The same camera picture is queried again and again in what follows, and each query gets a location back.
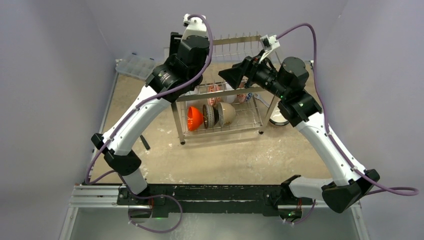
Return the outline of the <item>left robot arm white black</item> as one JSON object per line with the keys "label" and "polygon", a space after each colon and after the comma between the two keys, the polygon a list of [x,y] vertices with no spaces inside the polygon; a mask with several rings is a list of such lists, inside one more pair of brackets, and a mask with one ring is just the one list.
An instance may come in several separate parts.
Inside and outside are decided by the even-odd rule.
{"label": "left robot arm white black", "polygon": [[148,201],[149,191],[140,170],[142,161],[132,147],[161,112],[200,84],[212,58],[212,47],[207,36],[182,37],[166,61],[153,69],[136,100],[118,122],[105,133],[91,137],[109,167],[129,187],[130,199],[138,205]]}

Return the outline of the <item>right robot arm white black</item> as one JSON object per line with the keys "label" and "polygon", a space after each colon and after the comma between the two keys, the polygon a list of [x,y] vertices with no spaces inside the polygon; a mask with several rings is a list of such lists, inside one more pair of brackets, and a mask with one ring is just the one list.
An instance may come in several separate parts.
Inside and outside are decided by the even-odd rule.
{"label": "right robot arm white black", "polygon": [[303,60],[287,57],[279,69],[266,58],[246,57],[218,75],[233,89],[246,79],[245,87],[256,84],[279,98],[278,109],[282,116],[313,146],[331,174],[329,179],[306,178],[295,175],[285,182],[280,196],[288,204],[299,198],[324,201],[336,213],[342,213],[364,197],[372,188],[366,180],[377,182],[380,175],[375,169],[367,170],[350,156],[348,160],[334,144],[335,134],[325,130],[324,112],[315,98],[305,90],[309,72]]}

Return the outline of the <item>beige bowl dark patterned outside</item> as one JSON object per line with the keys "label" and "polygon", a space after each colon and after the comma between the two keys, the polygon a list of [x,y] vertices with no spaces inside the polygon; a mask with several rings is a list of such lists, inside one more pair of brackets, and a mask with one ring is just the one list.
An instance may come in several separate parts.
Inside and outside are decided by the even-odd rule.
{"label": "beige bowl dark patterned outside", "polygon": [[219,114],[215,107],[204,104],[202,106],[202,114],[203,125],[206,129],[212,129],[218,123]]}

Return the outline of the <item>orange white floral bowl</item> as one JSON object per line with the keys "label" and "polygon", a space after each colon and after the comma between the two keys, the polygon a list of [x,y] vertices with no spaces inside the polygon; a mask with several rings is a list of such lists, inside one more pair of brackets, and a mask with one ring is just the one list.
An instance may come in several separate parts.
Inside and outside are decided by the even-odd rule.
{"label": "orange white floral bowl", "polygon": [[222,90],[221,85],[219,84],[214,84],[214,85],[210,85],[207,88],[207,93],[208,94],[212,94],[211,96],[209,96],[207,98],[207,104],[209,106],[217,106],[218,103],[222,100],[222,98],[220,96],[216,96],[215,93],[216,92],[220,92]]}

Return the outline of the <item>white bowl teal outside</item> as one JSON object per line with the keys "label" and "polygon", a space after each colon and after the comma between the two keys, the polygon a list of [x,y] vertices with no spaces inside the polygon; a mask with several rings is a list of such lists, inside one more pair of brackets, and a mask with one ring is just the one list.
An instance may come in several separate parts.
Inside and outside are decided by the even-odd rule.
{"label": "white bowl teal outside", "polygon": [[273,111],[268,121],[277,127],[283,127],[290,123],[287,119],[284,118],[278,108]]}

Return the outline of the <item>stainless steel dish rack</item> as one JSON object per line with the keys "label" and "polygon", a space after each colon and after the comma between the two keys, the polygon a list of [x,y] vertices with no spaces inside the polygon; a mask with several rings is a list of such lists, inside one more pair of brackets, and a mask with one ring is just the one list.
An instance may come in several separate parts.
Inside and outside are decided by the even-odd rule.
{"label": "stainless steel dish rack", "polygon": [[[262,91],[262,88],[258,85],[255,84],[249,88],[233,89],[227,86],[226,81],[218,76],[219,71],[230,68],[233,64],[241,62],[247,56],[257,55],[262,50],[260,37],[260,34],[256,32],[234,36],[221,36],[214,39],[212,62],[207,71],[203,73],[202,82],[195,87],[194,91],[180,96],[171,105],[178,139],[181,145],[184,145],[188,139],[194,138],[239,134],[250,131],[257,131],[260,135],[264,133],[279,99],[272,97],[269,107],[260,105],[254,96],[254,94]],[[249,101],[238,103],[236,100],[232,104],[235,108],[235,120],[232,124],[224,127],[216,124],[210,129],[200,126],[195,131],[189,131],[187,126],[188,108],[189,106],[195,106],[201,110],[203,105],[207,105],[207,98],[212,95],[211,93],[207,93],[207,89],[211,85],[221,85],[222,90],[214,94],[215,96],[220,96],[221,101],[223,101],[223,96],[228,95],[252,93],[253,96]]]}

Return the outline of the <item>white bowl brown outside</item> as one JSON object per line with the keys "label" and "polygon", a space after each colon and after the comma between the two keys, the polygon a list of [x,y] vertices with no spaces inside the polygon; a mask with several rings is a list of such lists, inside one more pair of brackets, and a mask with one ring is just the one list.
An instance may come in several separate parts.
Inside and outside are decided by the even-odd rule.
{"label": "white bowl brown outside", "polygon": [[217,105],[218,122],[221,127],[229,126],[236,118],[235,108],[226,102],[219,102]]}

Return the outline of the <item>orange diamond pattern bowl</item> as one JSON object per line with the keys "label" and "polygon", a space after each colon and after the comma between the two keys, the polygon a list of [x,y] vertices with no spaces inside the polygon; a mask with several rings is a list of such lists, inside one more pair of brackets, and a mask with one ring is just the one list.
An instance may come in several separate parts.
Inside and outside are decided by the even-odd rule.
{"label": "orange diamond pattern bowl", "polygon": [[[245,88],[245,82],[242,82],[239,85],[239,89],[244,89]],[[246,101],[249,101],[253,96],[253,93],[249,92],[249,93],[240,93],[236,95],[236,100],[238,103],[242,104]]]}

